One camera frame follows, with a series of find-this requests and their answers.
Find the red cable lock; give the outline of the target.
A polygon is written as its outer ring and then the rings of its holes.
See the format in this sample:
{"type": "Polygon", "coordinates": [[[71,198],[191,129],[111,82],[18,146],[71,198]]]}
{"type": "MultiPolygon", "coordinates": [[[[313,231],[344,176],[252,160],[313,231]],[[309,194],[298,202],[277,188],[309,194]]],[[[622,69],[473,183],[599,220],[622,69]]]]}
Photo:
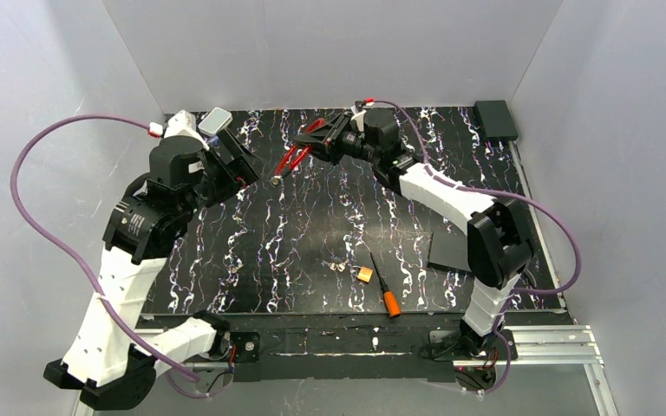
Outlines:
{"type": "Polygon", "coordinates": [[[327,156],[325,144],[327,133],[324,131],[326,124],[325,119],[318,118],[292,141],[291,148],[283,156],[270,179],[273,186],[280,186],[306,157],[327,156]]]}

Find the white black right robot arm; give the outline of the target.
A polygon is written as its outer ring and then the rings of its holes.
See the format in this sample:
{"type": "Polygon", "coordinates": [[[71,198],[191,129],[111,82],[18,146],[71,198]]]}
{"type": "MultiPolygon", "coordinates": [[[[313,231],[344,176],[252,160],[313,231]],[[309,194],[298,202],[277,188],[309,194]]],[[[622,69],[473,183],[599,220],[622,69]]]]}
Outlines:
{"type": "Polygon", "coordinates": [[[293,138],[292,147],[332,165],[345,156],[366,161],[383,187],[425,205],[463,232],[474,278],[470,302],[458,332],[431,347],[428,356],[491,352],[504,308],[534,254],[517,202],[498,200],[486,190],[470,192],[434,169],[407,148],[394,115],[384,108],[345,110],[316,120],[293,138]]]}

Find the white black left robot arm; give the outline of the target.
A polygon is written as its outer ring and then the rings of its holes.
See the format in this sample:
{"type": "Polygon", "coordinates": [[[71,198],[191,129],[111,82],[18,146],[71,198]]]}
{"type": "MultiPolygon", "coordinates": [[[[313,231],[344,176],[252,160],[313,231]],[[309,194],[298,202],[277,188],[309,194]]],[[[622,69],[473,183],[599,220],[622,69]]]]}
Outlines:
{"type": "Polygon", "coordinates": [[[225,128],[215,142],[179,133],[150,152],[149,170],[125,190],[104,232],[101,267],[81,328],[69,351],[51,361],[44,378],[76,390],[96,411],[137,407],[172,364],[230,350],[230,325],[198,312],[148,338],[135,327],[157,275],[197,213],[255,182],[262,163],[225,128]]]}

